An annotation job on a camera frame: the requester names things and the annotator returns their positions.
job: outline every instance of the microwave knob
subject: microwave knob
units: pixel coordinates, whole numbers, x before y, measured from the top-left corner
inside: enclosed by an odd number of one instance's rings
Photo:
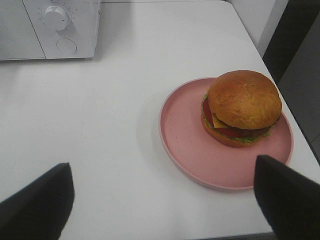
[[[61,6],[49,6],[43,16],[44,24],[55,31],[65,29],[71,22],[67,10]]]

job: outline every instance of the hamburger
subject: hamburger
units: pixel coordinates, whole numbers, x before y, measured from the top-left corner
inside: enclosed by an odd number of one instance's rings
[[[204,129],[222,144],[248,147],[270,134],[282,103],[275,85],[261,73],[236,70],[219,76],[201,104]]]

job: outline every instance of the microwave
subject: microwave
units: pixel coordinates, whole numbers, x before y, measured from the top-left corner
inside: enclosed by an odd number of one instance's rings
[[[0,0],[0,60],[92,58],[101,0]]]

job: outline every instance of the microwave door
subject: microwave door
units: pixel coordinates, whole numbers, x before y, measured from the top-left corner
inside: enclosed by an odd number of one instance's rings
[[[0,60],[45,58],[22,0],[0,0]]]

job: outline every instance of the white table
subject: white table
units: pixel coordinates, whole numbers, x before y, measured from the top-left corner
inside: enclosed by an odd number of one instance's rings
[[[70,162],[75,201],[61,240],[177,240],[271,231],[253,190],[220,192],[166,154],[158,115],[177,86],[249,69],[270,74],[224,1],[105,3],[96,55],[0,63],[0,201]],[[286,104],[289,166],[320,168]]]

